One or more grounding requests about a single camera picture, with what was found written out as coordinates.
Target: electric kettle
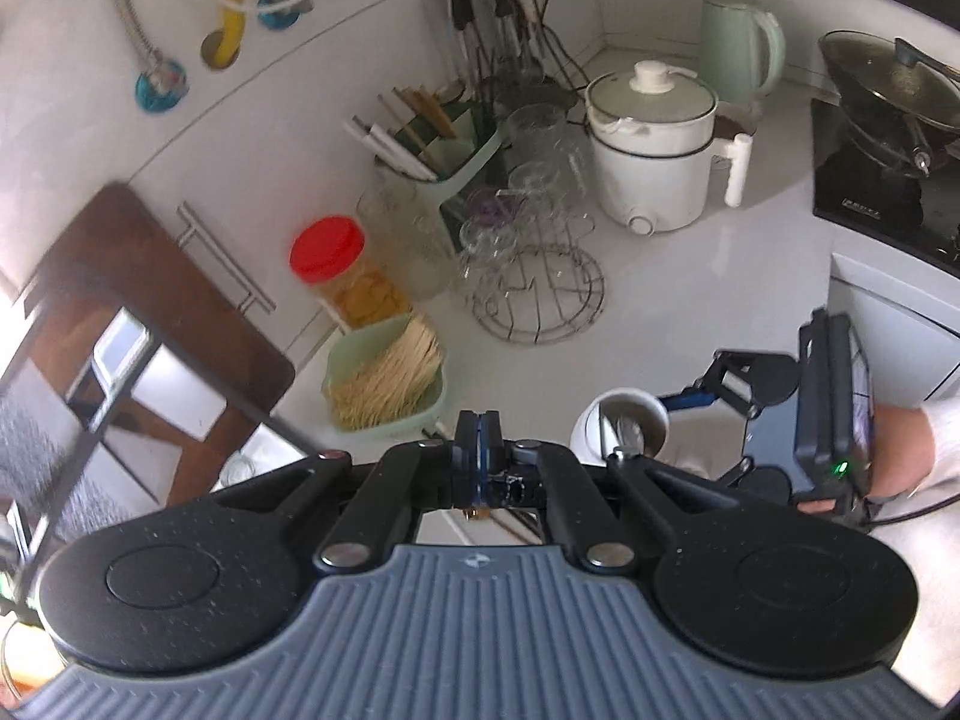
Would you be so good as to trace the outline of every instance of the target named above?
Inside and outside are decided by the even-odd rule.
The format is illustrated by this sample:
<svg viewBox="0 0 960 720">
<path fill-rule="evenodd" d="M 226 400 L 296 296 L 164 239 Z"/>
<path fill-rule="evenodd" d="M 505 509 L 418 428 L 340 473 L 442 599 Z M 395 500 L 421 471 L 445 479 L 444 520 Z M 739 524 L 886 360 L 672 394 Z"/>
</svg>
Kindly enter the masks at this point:
<svg viewBox="0 0 960 720">
<path fill-rule="evenodd" d="M 756 0 L 704 0 L 699 75 L 724 103 L 757 114 L 757 100 L 774 90 L 785 57 L 784 30 Z"/>
<path fill-rule="evenodd" d="M 743 196 L 754 140 L 714 138 L 717 95 L 697 74 L 653 60 L 587 87 L 600 207 L 638 235 L 675 230 L 707 203 L 715 157 L 731 160 L 724 201 Z"/>
</svg>

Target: sleeve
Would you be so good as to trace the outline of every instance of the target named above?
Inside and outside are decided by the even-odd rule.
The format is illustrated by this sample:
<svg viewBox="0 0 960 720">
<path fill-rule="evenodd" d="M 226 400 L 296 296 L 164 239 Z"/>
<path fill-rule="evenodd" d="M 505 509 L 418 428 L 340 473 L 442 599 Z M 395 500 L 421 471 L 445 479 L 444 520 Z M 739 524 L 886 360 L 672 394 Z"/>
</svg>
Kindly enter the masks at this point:
<svg viewBox="0 0 960 720">
<path fill-rule="evenodd" d="M 931 401 L 920 406 L 933 432 L 933 470 L 915 491 L 928 490 L 960 478 L 960 398 Z"/>
</svg>

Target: pan lid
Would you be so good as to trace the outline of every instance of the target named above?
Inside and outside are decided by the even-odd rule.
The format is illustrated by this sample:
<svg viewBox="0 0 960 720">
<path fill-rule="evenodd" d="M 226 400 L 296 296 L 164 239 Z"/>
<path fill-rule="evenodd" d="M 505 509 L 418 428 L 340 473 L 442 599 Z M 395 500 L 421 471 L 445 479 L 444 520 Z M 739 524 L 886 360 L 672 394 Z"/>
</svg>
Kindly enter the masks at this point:
<svg viewBox="0 0 960 720">
<path fill-rule="evenodd" d="M 839 70 L 894 108 L 933 127 L 960 132 L 960 88 L 923 62 L 912 68 L 899 62 L 889 40 L 837 30 L 820 38 L 820 51 L 837 86 Z"/>
<path fill-rule="evenodd" d="M 707 116 L 716 95 L 696 74 L 664 62 L 637 62 L 632 71 L 601 76 L 587 89 L 590 103 L 613 119 L 679 124 Z"/>
</svg>

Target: ribbed rubber surface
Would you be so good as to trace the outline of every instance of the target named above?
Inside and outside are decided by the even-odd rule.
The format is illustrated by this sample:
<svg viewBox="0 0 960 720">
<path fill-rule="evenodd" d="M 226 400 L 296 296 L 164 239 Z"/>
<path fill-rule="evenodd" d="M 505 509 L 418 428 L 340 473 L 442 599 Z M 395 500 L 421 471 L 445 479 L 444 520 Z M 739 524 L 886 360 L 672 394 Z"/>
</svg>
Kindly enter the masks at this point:
<svg viewBox="0 0 960 720">
<path fill-rule="evenodd" d="M 920 720 L 886 669 L 828 683 L 741 674 L 685 646 L 635 586 L 559 547 L 401 546 L 320 582 L 291 626 L 230 666 L 133 680 L 71 666 L 20 720 Z"/>
</svg>

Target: lid knob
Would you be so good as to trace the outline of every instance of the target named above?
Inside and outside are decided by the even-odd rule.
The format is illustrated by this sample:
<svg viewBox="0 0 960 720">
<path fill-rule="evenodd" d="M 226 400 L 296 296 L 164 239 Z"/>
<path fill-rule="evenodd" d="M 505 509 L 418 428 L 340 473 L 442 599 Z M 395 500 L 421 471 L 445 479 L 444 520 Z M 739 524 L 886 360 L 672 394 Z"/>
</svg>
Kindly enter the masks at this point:
<svg viewBox="0 0 960 720">
<path fill-rule="evenodd" d="M 642 95 L 662 95 L 674 87 L 670 68 L 664 62 L 647 59 L 634 65 L 635 75 L 630 79 L 630 88 Z"/>
</svg>

